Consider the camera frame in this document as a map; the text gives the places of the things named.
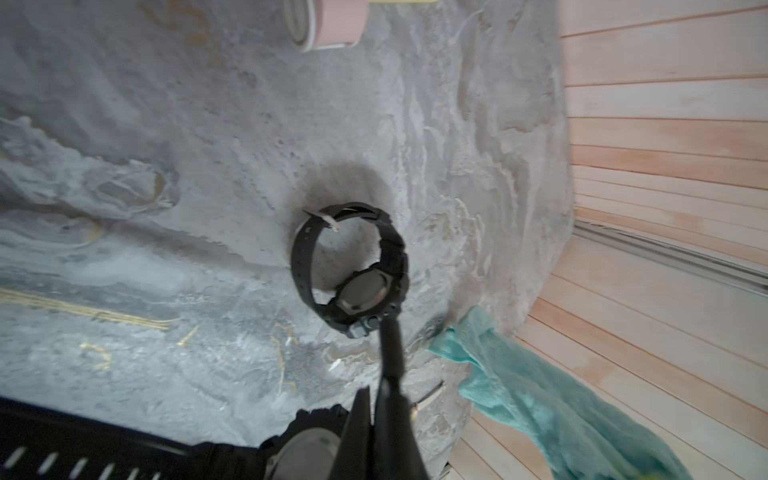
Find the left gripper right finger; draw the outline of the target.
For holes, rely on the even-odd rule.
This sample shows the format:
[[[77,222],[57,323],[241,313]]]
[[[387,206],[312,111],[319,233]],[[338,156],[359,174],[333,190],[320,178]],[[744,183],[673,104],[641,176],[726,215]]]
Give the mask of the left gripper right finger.
[[[411,426],[411,404],[401,391],[405,359],[399,323],[385,319],[379,329],[382,374],[374,417],[376,479],[428,479]]]

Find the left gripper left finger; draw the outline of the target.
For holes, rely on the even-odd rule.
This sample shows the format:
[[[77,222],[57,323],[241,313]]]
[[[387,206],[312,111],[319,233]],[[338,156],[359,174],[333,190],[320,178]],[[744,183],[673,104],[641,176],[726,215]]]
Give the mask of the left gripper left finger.
[[[329,480],[365,480],[370,473],[370,388],[359,389],[345,423]]]

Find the teal microfiber cloth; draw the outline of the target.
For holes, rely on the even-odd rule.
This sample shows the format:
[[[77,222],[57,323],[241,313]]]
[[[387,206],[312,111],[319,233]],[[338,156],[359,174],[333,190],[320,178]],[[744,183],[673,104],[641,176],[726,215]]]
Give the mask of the teal microfiber cloth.
[[[458,387],[476,410],[523,433],[556,479],[688,479],[655,433],[518,343],[479,306],[439,333],[432,353],[470,364]]]

